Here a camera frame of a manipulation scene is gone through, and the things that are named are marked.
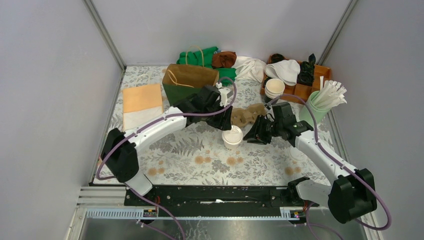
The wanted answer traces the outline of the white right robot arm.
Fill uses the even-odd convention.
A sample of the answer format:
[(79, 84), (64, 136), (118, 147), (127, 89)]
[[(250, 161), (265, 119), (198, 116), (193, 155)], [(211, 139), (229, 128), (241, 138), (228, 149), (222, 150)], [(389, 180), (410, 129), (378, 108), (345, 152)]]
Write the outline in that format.
[(288, 102), (272, 106), (271, 117), (259, 116), (244, 136), (251, 144), (267, 145), (272, 138), (288, 141), (305, 154), (324, 173), (330, 185), (303, 177), (288, 183), (287, 201), (293, 206), (305, 200), (330, 210), (333, 217), (345, 224), (377, 209), (373, 174), (357, 169), (322, 144), (317, 132), (306, 121), (298, 121)]

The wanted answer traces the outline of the green paper bag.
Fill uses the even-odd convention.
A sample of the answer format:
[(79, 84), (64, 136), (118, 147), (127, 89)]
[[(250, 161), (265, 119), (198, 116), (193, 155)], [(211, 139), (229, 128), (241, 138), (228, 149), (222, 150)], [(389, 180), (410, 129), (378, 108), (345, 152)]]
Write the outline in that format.
[(197, 94), (204, 86), (214, 86), (219, 80), (219, 72), (206, 67), (205, 51), (197, 45), (190, 47), (197, 48), (200, 52), (201, 65), (189, 63), (187, 50), (184, 54), (185, 63), (170, 64), (163, 76), (162, 86), (170, 106), (192, 94)]

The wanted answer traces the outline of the single white paper cup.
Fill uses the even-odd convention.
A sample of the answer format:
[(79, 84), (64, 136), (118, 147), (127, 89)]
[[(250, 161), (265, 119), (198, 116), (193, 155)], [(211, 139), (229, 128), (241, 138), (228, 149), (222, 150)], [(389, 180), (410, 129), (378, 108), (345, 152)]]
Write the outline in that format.
[(235, 150), (238, 148), (238, 146), (241, 144), (242, 142), (242, 138), (235, 140), (235, 141), (230, 141), (229, 139), (223, 138), (223, 142), (224, 142), (224, 146), (228, 149), (228, 150)]

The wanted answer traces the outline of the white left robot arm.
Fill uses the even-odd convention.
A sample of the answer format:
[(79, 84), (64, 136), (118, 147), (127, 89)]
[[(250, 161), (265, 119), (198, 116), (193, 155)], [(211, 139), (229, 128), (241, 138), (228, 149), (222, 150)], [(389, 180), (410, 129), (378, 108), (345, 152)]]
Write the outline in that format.
[(107, 134), (96, 177), (99, 178), (103, 166), (107, 166), (112, 177), (135, 192), (142, 205), (152, 204), (155, 200), (153, 184), (140, 170), (138, 160), (143, 149), (198, 122), (205, 122), (221, 131), (230, 130), (232, 105), (237, 93), (236, 88), (223, 87), (220, 83), (206, 85), (140, 126), (128, 131), (112, 129)]

